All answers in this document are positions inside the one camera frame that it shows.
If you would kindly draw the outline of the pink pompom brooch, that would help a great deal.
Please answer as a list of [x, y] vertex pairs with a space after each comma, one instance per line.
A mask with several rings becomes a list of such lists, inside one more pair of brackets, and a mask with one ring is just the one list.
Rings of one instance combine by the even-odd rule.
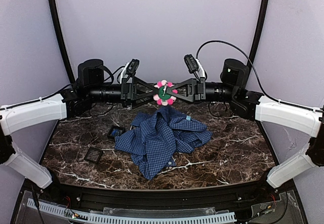
[[173, 86], [174, 84], [167, 80], [158, 81], [154, 85], [154, 87], [158, 89], [158, 92], [153, 96], [154, 101], [156, 101], [158, 105], [162, 106], [172, 105], [176, 100], [176, 97], [168, 94], [167, 89]]

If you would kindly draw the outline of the blue checked shirt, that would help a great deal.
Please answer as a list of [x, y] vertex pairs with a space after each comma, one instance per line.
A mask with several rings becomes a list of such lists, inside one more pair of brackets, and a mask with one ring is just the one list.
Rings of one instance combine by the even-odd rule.
[[131, 126], [132, 130], [115, 138], [115, 149], [131, 154], [133, 163], [148, 180], [176, 165], [174, 153], [192, 153], [212, 138], [207, 125], [170, 106], [151, 115], [139, 112]]

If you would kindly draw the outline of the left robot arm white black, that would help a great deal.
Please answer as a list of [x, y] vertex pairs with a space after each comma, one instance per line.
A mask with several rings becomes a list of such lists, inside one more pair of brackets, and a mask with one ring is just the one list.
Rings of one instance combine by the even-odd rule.
[[135, 76], [139, 60], [122, 69], [119, 83], [101, 59], [89, 59], [78, 65], [78, 78], [58, 92], [35, 100], [1, 106], [1, 164], [6, 165], [41, 189], [53, 185], [54, 174], [18, 148], [12, 133], [48, 121], [69, 119], [83, 114], [96, 102], [121, 103], [138, 107], [144, 99], [153, 100], [158, 89]]

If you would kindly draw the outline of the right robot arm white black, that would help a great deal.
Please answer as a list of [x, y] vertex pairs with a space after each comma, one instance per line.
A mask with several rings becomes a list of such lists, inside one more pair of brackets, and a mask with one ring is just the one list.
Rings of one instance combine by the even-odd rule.
[[296, 154], [266, 171], [266, 187], [276, 189], [308, 169], [323, 166], [322, 108], [295, 105], [246, 90], [249, 67], [236, 59], [224, 61], [219, 83], [206, 82], [198, 59], [186, 55], [184, 60], [190, 73], [199, 73], [199, 79], [188, 79], [173, 86], [166, 83], [161, 89], [163, 95], [190, 103], [228, 102], [232, 112], [243, 119], [274, 123], [310, 136], [309, 142]]

